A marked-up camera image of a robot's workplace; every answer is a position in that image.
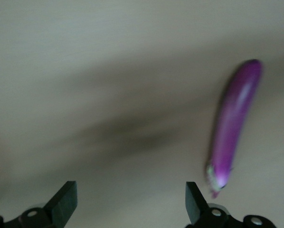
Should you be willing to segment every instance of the long purple vegetable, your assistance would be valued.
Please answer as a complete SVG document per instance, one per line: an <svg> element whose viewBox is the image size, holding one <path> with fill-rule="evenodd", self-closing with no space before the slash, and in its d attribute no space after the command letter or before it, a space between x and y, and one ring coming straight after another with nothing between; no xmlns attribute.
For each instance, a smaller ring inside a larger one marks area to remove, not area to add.
<svg viewBox="0 0 284 228"><path fill-rule="evenodd" d="M226 90L214 132L211 160L207 166L214 198L228 182L240 131L261 73L261 62L249 60L235 73Z"/></svg>

